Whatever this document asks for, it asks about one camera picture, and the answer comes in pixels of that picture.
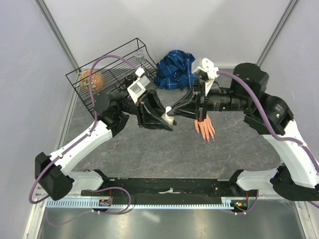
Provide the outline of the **white nail polish cap brush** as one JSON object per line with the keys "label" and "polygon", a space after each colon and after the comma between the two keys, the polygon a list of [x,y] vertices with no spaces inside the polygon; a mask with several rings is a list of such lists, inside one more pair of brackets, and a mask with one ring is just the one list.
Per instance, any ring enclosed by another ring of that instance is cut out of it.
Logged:
{"label": "white nail polish cap brush", "polygon": [[167,107],[165,108],[165,114],[168,115],[168,113],[171,111],[171,109],[172,109],[172,107],[167,106]]}

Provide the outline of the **white nail polish bottle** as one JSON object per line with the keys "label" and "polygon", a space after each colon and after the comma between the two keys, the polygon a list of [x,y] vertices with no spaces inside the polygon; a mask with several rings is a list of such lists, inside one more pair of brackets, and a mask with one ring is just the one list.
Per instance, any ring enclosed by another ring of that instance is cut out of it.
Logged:
{"label": "white nail polish bottle", "polygon": [[173,125],[174,124],[174,117],[169,116],[168,114],[164,113],[161,118],[168,124]]}

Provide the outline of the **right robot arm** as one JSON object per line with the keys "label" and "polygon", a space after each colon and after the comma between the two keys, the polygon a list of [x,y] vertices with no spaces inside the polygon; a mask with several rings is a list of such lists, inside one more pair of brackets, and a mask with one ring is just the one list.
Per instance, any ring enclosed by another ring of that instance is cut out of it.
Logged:
{"label": "right robot arm", "polygon": [[268,74],[252,63],[241,63],[230,73],[208,59],[193,73],[193,88],[167,110],[168,116],[201,122],[208,111],[242,111],[244,122],[269,142],[281,159],[281,165],[271,170],[237,170],[228,183],[229,192],[240,196],[250,190],[270,191],[290,201],[317,201],[319,163],[287,103],[265,92]]}

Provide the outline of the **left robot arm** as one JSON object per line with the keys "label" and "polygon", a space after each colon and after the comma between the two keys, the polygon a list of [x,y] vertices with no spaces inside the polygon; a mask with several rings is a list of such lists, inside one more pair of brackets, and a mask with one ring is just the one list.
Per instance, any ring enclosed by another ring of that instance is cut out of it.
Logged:
{"label": "left robot arm", "polygon": [[74,167],[99,145],[124,129],[130,115],[148,129],[172,131],[174,117],[168,113],[155,90],[146,91],[137,102],[127,93],[100,92],[95,96],[98,118],[84,132],[61,149],[35,158],[36,182],[53,200],[60,200],[73,191],[89,190],[99,196],[109,192],[109,183],[100,170],[75,172]]}

